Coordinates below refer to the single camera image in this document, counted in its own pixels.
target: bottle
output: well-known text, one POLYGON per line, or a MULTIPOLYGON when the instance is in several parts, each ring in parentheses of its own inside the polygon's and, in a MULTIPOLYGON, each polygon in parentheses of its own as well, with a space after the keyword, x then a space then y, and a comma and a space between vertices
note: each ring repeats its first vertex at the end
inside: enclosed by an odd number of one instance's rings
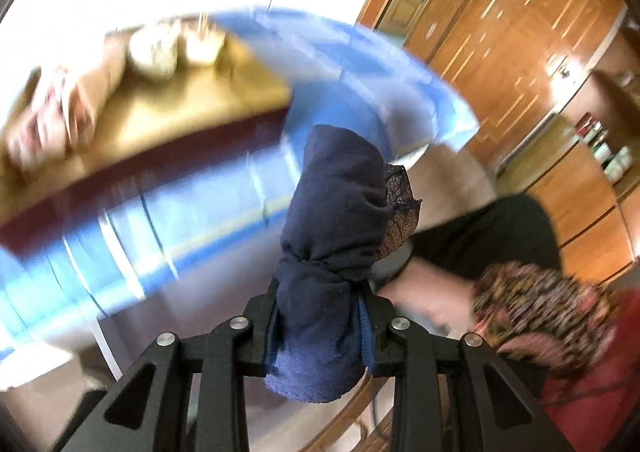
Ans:
POLYGON ((611 156, 611 149, 607 142, 601 143, 593 152, 593 158, 595 158, 600 165, 603 165, 611 156))
POLYGON ((612 183, 617 183, 620 179, 625 175, 625 172, 631 168, 633 164, 633 158, 631 156, 631 151, 625 145, 622 149, 618 151, 618 154, 610 158, 609 162, 606 163, 604 173, 607 176, 607 179, 612 183))
POLYGON ((591 140, 593 140, 598 135, 598 133, 602 131, 603 127, 604 125, 602 125, 602 122, 593 122, 593 124, 591 124, 591 127, 589 127, 587 133, 582 137, 582 141, 587 145, 590 145, 591 140))
POLYGON ((578 131, 578 136, 584 138, 585 134, 589 131, 589 128, 593 125, 596 119, 589 112, 585 113, 582 118, 575 124, 575 129, 578 131))
POLYGON ((598 147, 600 147, 604 143, 604 141, 607 139, 607 135, 609 135, 609 130, 603 129, 602 131, 598 132, 593 140, 588 142, 589 146, 591 147, 592 153, 595 153, 598 150, 598 147))

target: rolled towel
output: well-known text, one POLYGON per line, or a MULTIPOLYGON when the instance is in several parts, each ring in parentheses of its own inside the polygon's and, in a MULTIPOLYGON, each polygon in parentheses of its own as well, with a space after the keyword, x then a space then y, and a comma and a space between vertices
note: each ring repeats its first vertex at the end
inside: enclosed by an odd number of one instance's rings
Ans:
POLYGON ((301 402, 331 402, 364 373, 358 283, 369 278, 392 207, 378 150, 347 129, 316 125, 282 232, 279 348, 266 385, 301 402))

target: wooden cabinet door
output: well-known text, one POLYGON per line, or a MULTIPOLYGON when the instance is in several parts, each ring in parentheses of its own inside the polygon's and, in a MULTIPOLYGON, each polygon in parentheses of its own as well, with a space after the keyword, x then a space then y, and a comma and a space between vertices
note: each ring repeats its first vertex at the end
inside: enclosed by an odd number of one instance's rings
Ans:
POLYGON ((469 148, 481 163, 495 167, 577 89, 622 7, 622 0, 469 1, 431 66, 478 116, 469 148))
POLYGON ((616 195, 591 150, 578 143, 529 193, 551 217, 563 245, 616 204, 616 195))
POLYGON ((600 283, 633 262, 620 210, 615 208, 560 250, 562 271, 581 281, 600 283))
POLYGON ((386 34, 405 36, 409 25, 424 5, 422 0, 393 0, 378 29, 386 34))
POLYGON ((620 209, 629 229, 634 255, 640 257, 640 187, 622 201, 620 209))
POLYGON ((578 143, 575 129, 562 115, 554 116, 498 177, 498 195, 522 192, 551 169, 578 143))

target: blue tablecloth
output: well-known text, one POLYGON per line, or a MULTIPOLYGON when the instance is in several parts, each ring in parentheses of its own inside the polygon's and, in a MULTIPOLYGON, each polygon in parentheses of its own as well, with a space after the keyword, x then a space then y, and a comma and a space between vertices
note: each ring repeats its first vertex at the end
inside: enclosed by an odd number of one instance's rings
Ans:
POLYGON ((478 130, 447 84, 367 28, 274 9, 212 20, 292 85, 280 145, 110 209, 20 262, 0 252, 0 350, 144 299, 282 218, 313 125, 351 129, 387 161, 433 142, 458 151, 478 130))

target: hand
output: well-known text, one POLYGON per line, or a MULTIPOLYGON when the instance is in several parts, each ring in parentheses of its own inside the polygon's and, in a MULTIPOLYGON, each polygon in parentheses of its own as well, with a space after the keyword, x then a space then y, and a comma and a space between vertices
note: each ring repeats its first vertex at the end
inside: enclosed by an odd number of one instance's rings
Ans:
POLYGON ((473 283, 412 257, 402 273, 378 292, 394 304, 418 311, 452 334, 473 327, 473 283))

